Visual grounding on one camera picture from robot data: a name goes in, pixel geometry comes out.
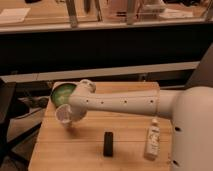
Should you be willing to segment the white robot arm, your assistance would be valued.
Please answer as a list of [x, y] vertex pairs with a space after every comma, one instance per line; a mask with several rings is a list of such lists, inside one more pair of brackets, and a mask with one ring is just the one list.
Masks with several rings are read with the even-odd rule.
[[89, 110], [151, 115], [172, 123], [171, 171], [213, 171], [213, 88], [98, 94], [82, 80], [69, 97], [74, 115]]

